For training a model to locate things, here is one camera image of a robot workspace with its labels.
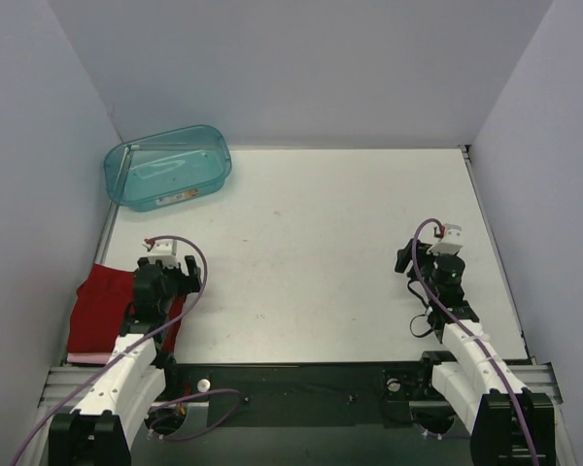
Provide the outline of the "red t shirt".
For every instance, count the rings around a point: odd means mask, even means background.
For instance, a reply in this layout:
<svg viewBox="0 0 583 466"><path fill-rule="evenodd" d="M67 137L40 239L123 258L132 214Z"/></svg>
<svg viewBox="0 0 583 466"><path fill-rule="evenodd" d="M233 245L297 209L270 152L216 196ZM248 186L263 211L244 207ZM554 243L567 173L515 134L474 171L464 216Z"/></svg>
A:
<svg viewBox="0 0 583 466"><path fill-rule="evenodd" d="M70 316L67 354L113 351L132 299L133 271L95 264L77 289Z"/></svg>

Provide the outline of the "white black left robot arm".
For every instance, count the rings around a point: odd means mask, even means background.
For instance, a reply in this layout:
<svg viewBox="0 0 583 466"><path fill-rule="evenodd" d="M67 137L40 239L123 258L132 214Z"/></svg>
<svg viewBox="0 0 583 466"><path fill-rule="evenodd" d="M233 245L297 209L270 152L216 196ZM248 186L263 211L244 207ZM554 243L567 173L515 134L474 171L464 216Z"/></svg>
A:
<svg viewBox="0 0 583 466"><path fill-rule="evenodd" d="M129 465L131 447L148 409L181 387L168 341L187 297L204 288L201 266L187 255L148 253L132 274L108 361L80 389L82 399L53 415L50 465Z"/></svg>

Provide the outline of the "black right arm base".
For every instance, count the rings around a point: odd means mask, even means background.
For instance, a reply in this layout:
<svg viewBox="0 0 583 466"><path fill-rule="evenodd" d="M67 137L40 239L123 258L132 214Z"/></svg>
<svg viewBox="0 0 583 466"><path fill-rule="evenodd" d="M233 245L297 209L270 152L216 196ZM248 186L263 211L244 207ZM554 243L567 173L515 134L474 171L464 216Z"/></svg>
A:
<svg viewBox="0 0 583 466"><path fill-rule="evenodd" d="M449 351L431 350L424 351L417 361L388 365L383 370L382 397L389 402L443 400L432 385L432 371L442 363L456 361L456 357Z"/></svg>

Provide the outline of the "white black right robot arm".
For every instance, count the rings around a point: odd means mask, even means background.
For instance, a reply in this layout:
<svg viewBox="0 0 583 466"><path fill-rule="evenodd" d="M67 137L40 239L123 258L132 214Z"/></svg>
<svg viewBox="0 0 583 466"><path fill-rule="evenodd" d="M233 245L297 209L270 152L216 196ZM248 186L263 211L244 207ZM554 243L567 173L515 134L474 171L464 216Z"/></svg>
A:
<svg viewBox="0 0 583 466"><path fill-rule="evenodd" d="M421 285L423 316L445 349L415 372L414 385L449 403L469 434L473 464L553 465L553 403L519 379L490 343L465 299L459 250L445 239L433 245L411 239L396 255L395 272Z"/></svg>

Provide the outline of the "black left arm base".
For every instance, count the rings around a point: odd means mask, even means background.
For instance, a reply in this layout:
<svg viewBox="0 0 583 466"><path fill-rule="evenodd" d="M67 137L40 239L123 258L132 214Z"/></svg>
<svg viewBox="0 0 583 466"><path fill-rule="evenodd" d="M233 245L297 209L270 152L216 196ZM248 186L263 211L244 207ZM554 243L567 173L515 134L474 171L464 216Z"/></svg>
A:
<svg viewBox="0 0 583 466"><path fill-rule="evenodd" d="M212 372L205 366L169 363L163 368L165 387L156 402L171 401L198 391L201 380L211 380Z"/></svg>

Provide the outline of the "pink folded t shirt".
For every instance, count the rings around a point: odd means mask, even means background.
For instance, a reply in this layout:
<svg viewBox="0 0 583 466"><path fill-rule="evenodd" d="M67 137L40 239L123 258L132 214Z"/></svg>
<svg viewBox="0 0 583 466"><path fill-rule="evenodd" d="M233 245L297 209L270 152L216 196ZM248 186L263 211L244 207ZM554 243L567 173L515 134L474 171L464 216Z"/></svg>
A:
<svg viewBox="0 0 583 466"><path fill-rule="evenodd" d="M110 354L107 352L95 352L95 353L74 353L69 352L67 354L67 362L74 365L105 365Z"/></svg>

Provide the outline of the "teal transparent plastic bin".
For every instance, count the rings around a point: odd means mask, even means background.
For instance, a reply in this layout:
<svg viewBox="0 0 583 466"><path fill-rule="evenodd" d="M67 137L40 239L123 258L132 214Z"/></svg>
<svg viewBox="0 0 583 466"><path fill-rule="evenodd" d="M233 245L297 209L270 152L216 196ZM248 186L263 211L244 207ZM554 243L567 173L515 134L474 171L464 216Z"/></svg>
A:
<svg viewBox="0 0 583 466"><path fill-rule="evenodd" d="M148 212L220 190L232 160L218 129L194 125L118 145L103 168L112 202Z"/></svg>

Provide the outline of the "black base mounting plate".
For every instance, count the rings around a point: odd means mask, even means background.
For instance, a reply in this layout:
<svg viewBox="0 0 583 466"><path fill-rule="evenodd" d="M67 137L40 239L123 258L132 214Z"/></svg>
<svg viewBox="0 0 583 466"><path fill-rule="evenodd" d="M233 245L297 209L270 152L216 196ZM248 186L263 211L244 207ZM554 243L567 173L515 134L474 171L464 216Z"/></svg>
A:
<svg viewBox="0 0 583 466"><path fill-rule="evenodd" d="M382 421L384 371L371 364L214 366L213 389L242 400L225 427L348 427Z"/></svg>

